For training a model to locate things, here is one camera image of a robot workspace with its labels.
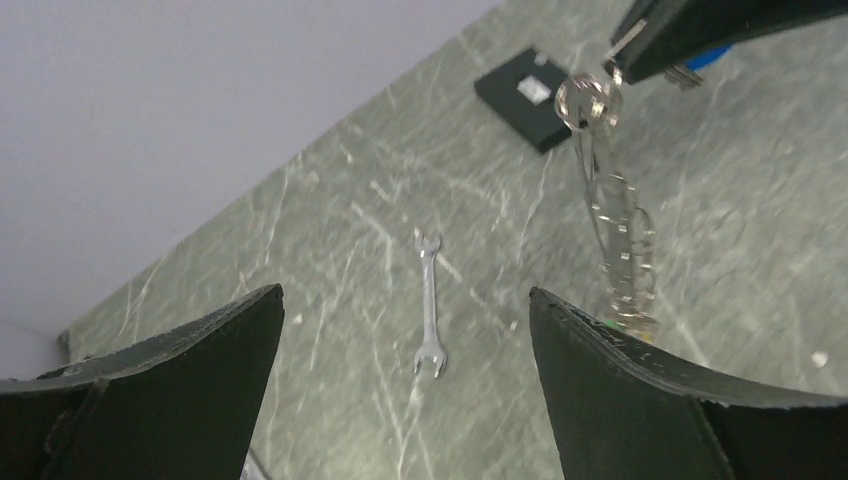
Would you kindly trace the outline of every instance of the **keychain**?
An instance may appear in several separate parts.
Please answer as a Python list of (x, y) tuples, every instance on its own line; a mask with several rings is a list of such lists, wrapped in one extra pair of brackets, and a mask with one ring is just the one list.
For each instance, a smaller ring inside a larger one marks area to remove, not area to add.
[[(650, 342), (658, 325), (650, 316), (656, 285), (655, 232), (616, 157), (612, 134), (622, 104), (621, 84), (618, 70), (607, 84), (589, 74), (577, 74), (557, 91), (555, 108), (575, 136), (586, 205), (604, 258), (609, 298), (605, 323)], [(587, 162), (586, 143), (591, 162)]]

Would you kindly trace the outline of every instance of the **marble surface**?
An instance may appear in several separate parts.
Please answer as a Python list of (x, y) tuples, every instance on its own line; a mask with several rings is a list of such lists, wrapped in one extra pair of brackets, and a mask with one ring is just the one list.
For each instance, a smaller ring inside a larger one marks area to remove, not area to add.
[[(540, 157), (471, 83), (530, 44), (602, 73), (627, 3), (486, 15), (80, 319), (73, 358), (279, 282), (287, 320), (253, 440), (272, 478), (561, 478), (527, 294), (597, 312), (600, 255), (571, 145)], [(659, 232), (659, 346), (848, 394), (846, 76), (839, 20), (739, 46), (695, 91), (626, 89), (621, 155)], [(444, 237), (450, 366), (435, 381), (412, 374), (416, 227)]]

